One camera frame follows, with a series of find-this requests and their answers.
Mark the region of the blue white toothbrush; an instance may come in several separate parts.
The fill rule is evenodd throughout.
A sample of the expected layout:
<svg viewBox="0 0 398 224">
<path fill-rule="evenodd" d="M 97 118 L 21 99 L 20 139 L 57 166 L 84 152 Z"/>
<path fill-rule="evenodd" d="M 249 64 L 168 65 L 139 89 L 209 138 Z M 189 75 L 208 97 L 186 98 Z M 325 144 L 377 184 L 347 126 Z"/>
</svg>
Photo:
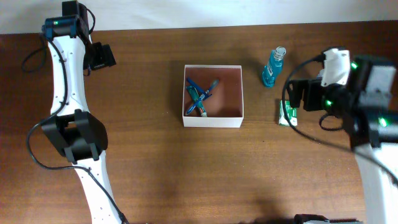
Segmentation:
<svg viewBox="0 0 398 224">
<path fill-rule="evenodd" d="M 189 86 L 186 87 L 186 89 L 190 90 L 191 92 L 195 91 L 197 93 L 197 97 L 192 98 L 193 104 L 186 111 L 185 115 L 189 115 L 195 108 L 198 108 L 201 117 L 207 117 L 207 113 L 205 107 L 203 106 L 203 102 L 207 98 L 212 96 L 212 94 L 210 94 L 210 91 L 218 85 L 219 80 L 214 80 L 211 83 L 209 89 L 207 89 L 206 91 L 200 88 L 191 78 L 186 78 L 186 81 L 190 84 Z"/>
</svg>

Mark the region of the blue disposable razor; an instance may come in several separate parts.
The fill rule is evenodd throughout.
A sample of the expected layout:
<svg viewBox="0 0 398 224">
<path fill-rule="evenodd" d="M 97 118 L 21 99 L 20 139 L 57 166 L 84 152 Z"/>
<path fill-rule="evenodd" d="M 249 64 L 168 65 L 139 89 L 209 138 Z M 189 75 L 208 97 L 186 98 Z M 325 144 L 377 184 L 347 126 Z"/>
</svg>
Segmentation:
<svg viewBox="0 0 398 224">
<path fill-rule="evenodd" d="M 195 89 L 199 92 L 200 94 L 199 99 L 201 101 L 204 101 L 211 96 L 211 94 L 209 94 L 209 91 L 203 90 L 191 78 L 186 78 L 186 80 L 191 86 L 195 87 Z"/>
</svg>

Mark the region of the teal white toothpaste tube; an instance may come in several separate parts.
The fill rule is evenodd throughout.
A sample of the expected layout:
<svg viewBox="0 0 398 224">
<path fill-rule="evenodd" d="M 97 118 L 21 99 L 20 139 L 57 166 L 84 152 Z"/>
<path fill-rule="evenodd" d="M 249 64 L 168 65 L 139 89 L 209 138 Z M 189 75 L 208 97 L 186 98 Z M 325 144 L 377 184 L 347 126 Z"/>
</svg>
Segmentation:
<svg viewBox="0 0 398 224">
<path fill-rule="evenodd" d="M 201 117 L 207 117 L 207 112 L 205 110 L 205 107 L 203 106 L 203 103 L 200 100 L 198 90 L 192 85 L 187 86 L 186 89 L 188 91 L 188 94 L 191 96 L 191 99 L 193 100 L 193 106 L 195 106 L 194 109 L 198 109 Z M 190 114 L 194 109 L 192 109 L 192 107 L 189 107 L 185 114 Z"/>
</svg>

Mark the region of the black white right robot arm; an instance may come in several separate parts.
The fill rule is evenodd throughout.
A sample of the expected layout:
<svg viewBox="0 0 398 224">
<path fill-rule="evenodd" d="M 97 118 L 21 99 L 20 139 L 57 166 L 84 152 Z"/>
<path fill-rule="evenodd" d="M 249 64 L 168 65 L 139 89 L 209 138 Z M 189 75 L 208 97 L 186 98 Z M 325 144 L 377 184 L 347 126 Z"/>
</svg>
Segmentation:
<svg viewBox="0 0 398 224">
<path fill-rule="evenodd" d="M 343 47 L 329 48 L 301 63 L 322 63 L 321 76 L 294 80 L 289 75 L 282 89 L 282 103 L 305 111 L 325 111 L 342 120 L 350 141 L 346 148 L 359 167 L 367 223 L 397 223 L 397 112 L 389 109 L 397 68 L 387 58 L 349 56 Z"/>
</svg>

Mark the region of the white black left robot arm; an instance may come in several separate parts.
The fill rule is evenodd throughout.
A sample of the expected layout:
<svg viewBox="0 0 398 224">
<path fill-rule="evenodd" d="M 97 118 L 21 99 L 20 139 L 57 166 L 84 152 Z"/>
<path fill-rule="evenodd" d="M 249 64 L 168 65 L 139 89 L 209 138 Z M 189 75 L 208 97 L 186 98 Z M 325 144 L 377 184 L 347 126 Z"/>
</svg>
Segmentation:
<svg viewBox="0 0 398 224">
<path fill-rule="evenodd" d="M 92 223 L 127 223 L 116 205 L 106 170 L 108 135 L 88 109 L 84 72 L 116 64 L 111 47 L 91 40 L 90 10 L 78 1 L 62 2 L 62 16 L 42 26 L 53 65 L 54 94 L 49 118 L 40 127 L 76 171 Z"/>
</svg>

